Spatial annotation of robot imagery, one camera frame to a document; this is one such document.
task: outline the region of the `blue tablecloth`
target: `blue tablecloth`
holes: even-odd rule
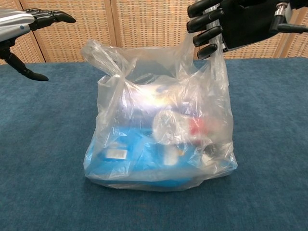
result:
[[[0,230],[308,230],[308,59],[227,61],[238,169],[173,193],[85,179],[103,72],[28,66],[0,66]]]

